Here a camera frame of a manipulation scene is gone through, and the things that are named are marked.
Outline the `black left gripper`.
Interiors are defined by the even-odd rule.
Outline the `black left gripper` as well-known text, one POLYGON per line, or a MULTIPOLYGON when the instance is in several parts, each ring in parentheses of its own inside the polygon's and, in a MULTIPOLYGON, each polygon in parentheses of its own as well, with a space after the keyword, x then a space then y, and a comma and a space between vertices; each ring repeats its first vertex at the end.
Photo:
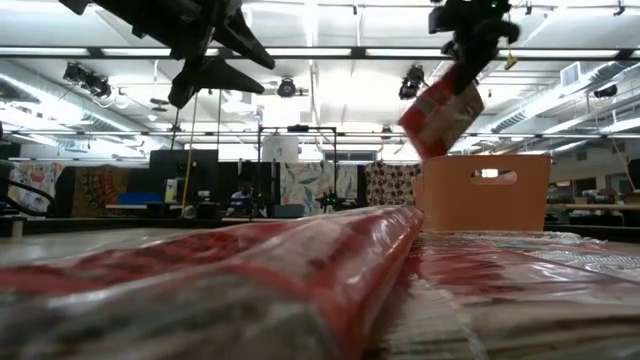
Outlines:
POLYGON ((261 94, 264 87, 220 58, 195 58, 212 42, 267 69, 275 60, 254 36, 240 0, 94 0, 132 26, 140 39, 151 37, 170 49, 176 60, 188 58, 173 79, 168 101, 183 108, 201 89, 261 94))

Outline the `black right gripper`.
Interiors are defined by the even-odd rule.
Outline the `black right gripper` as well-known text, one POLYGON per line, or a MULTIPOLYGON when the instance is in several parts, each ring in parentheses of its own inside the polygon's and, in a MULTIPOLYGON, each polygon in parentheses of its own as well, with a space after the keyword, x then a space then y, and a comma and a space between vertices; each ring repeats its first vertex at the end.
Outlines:
POLYGON ((500 38, 513 44, 520 37, 520 26, 508 15, 509 0, 430 0, 429 33, 452 33, 442 47, 454 59, 453 93, 461 94, 493 59, 500 38))

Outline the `red popcorn bag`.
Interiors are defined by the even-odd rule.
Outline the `red popcorn bag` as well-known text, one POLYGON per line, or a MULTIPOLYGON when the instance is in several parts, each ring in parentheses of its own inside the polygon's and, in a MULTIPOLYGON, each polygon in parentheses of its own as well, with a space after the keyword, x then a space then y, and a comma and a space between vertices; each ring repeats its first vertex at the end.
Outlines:
POLYGON ((444 156, 484 111, 474 77, 454 64, 399 118, 422 161, 444 156))
POLYGON ((640 360, 640 255, 572 233, 424 233, 362 360, 640 360))
POLYGON ((423 213, 378 206, 0 267, 0 360, 358 360, 423 213))

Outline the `white cylinder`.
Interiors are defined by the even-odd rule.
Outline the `white cylinder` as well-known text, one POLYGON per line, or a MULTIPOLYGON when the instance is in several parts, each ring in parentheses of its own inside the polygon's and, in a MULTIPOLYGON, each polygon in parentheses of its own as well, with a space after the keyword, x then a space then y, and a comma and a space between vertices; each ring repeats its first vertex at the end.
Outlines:
POLYGON ((262 141, 261 158, 264 162, 298 162, 299 138, 276 134, 266 136, 262 141))

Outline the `black upright panel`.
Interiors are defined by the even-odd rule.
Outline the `black upright panel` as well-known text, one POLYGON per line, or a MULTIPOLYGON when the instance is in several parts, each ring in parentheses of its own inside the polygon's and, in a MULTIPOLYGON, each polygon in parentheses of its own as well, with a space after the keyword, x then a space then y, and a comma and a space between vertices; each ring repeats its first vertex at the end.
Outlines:
POLYGON ((164 199, 166 181, 178 180, 177 201, 182 202, 185 180, 188 180, 186 202, 197 201, 199 191, 213 194, 218 179, 217 150, 154 150, 149 159, 151 191, 159 193, 164 199))

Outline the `orange plastic basket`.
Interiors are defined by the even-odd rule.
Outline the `orange plastic basket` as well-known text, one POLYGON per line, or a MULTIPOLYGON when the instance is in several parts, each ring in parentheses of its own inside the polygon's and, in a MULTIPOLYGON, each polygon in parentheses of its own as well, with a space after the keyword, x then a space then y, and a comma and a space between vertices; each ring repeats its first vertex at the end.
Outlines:
POLYGON ((423 163, 416 206, 435 231, 541 231, 551 158, 442 156, 423 163))

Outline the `black ceiling fixture cluster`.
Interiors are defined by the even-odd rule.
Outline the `black ceiling fixture cluster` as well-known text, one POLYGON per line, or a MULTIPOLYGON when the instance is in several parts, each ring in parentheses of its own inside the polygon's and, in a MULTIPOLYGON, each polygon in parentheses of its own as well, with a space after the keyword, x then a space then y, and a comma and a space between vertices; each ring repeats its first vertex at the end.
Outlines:
POLYGON ((63 79, 89 92, 95 98, 106 99, 112 94, 109 78, 77 62, 68 62, 63 79))

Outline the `brown dotted cloth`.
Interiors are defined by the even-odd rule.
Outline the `brown dotted cloth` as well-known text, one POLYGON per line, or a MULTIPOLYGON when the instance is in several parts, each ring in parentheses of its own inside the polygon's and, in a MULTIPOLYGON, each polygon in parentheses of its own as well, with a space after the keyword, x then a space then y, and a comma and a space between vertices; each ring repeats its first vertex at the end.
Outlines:
POLYGON ((413 205, 411 180, 420 175, 419 164, 376 161, 365 166, 366 201, 369 206, 413 205))

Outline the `person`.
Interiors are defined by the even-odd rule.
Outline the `person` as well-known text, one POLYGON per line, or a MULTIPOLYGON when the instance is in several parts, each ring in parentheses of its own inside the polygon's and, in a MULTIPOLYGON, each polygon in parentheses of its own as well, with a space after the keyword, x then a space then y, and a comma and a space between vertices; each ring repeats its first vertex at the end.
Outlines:
POLYGON ((253 189, 250 182, 243 181, 240 183, 239 189, 231 195, 226 215, 257 217, 259 205, 260 194, 253 189))

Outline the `leaf print cloth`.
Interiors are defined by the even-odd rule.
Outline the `leaf print cloth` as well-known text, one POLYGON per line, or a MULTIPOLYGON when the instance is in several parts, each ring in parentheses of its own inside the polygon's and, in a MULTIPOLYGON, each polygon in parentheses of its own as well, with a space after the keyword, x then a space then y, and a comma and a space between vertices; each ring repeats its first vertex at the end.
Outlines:
POLYGON ((317 198, 334 190, 345 199, 357 197, 358 170, 356 165, 332 162, 301 162, 280 164, 280 199, 282 204, 298 204, 304 215, 323 212, 317 198))

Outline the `blue box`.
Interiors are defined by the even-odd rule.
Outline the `blue box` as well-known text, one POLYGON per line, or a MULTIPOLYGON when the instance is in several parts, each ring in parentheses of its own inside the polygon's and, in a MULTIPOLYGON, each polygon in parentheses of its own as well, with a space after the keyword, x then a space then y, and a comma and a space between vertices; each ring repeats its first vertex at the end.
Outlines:
POLYGON ((161 200, 161 195, 154 192, 122 192, 118 195, 119 205, 146 205, 161 200))

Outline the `orange brown patterned cloth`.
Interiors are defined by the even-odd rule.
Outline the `orange brown patterned cloth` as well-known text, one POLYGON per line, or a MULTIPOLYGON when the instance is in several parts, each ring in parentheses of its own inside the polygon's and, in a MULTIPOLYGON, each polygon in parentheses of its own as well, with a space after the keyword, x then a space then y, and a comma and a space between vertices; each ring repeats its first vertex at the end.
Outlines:
POLYGON ((131 170, 101 165, 75 170, 73 218, 97 218, 106 214, 107 205, 119 203, 127 190, 131 170))

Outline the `wooden table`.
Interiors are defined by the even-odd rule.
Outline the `wooden table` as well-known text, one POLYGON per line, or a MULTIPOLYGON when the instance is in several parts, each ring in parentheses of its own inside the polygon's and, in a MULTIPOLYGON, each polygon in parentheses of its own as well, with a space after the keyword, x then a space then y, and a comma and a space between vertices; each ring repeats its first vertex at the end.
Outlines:
POLYGON ((640 204, 547 204, 547 212, 564 211, 640 211, 640 204))

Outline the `floral print cloth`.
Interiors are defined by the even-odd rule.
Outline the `floral print cloth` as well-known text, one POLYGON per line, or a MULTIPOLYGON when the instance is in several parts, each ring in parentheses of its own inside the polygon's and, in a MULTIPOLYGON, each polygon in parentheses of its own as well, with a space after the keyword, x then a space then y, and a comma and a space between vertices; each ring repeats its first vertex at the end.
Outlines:
MULTIPOLYGON (((55 185, 63 170, 64 165, 57 162, 16 163, 9 173, 9 178, 54 197, 55 185)), ((13 185, 8 187, 8 196, 20 205, 39 212, 45 212, 50 205, 44 196, 13 185)))

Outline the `long black horizontal rail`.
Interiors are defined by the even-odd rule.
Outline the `long black horizontal rail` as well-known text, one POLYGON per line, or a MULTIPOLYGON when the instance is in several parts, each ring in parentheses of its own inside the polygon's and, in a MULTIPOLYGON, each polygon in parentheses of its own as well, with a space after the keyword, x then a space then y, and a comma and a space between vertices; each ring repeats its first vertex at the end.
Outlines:
MULTIPOLYGON (((308 131, 308 132, 284 132, 278 131, 281 135, 292 136, 336 136, 351 137, 351 138, 407 138, 408 135, 404 133, 375 133, 375 132, 333 132, 333 131, 308 131)), ((170 131, 72 131, 72 130, 10 130, 8 136, 158 136, 158 137, 257 137, 258 132, 203 132, 196 131, 193 134, 191 132, 176 132, 175 134, 170 131)), ((461 138, 523 138, 523 139, 576 139, 576 140, 591 140, 591 139, 640 139, 640 133, 592 133, 592 134, 575 134, 575 133, 463 133, 461 138)))

